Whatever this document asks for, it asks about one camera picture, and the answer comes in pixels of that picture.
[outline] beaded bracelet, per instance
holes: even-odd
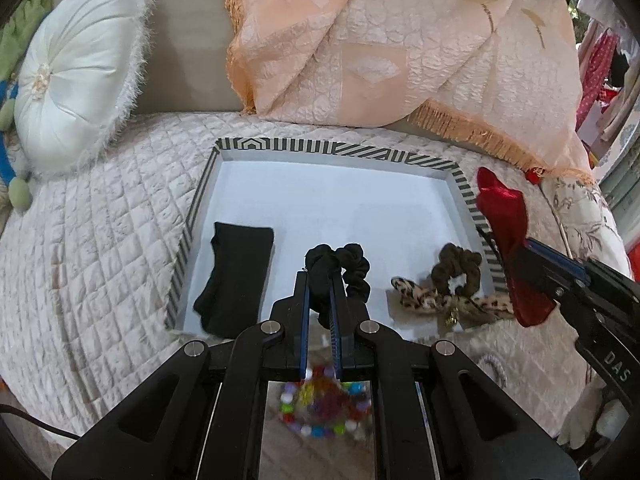
[[[307,409],[322,424],[299,420],[296,408]],[[324,365],[308,368],[304,381],[286,383],[280,395],[281,420],[302,436],[331,438],[347,432],[357,438],[370,412],[365,383],[341,383],[335,379],[333,368]]]

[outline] metal screw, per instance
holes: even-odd
[[[184,346],[184,353],[189,357],[197,357],[204,352],[204,343],[202,341],[189,341]]]
[[[260,330],[262,330],[265,334],[275,334],[280,331],[280,323],[270,319],[265,321],[260,325]]]
[[[360,324],[360,330],[362,330],[365,334],[375,334],[378,330],[380,330],[380,325],[375,321],[367,319]]]
[[[438,341],[436,350],[442,355],[452,355],[456,351],[456,346],[451,341]]]

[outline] black scrunchie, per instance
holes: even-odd
[[[359,244],[347,244],[332,250],[326,244],[314,247],[305,256],[305,266],[308,275],[309,291],[314,297],[314,310],[319,314],[318,321],[325,328],[329,328],[329,277],[336,271],[344,269],[342,279],[347,285],[347,297],[357,298],[367,303],[371,287],[364,279],[367,277],[370,265],[364,257]]]

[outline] tray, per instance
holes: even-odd
[[[310,248],[362,245],[370,261],[372,319],[406,339],[438,335],[435,319],[398,304],[390,279],[423,282],[447,242],[480,251],[480,294],[506,291],[504,273],[476,226],[488,230],[460,167],[425,154],[308,139],[219,139],[180,241],[165,324],[206,335],[193,303],[214,267],[214,223],[274,229],[260,308],[293,292]]]

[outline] green tassel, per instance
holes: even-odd
[[[28,184],[21,178],[15,177],[9,183],[9,200],[18,211],[27,211],[31,206],[31,191]]]
[[[8,132],[14,124],[15,99],[7,99],[0,108],[0,132]]]

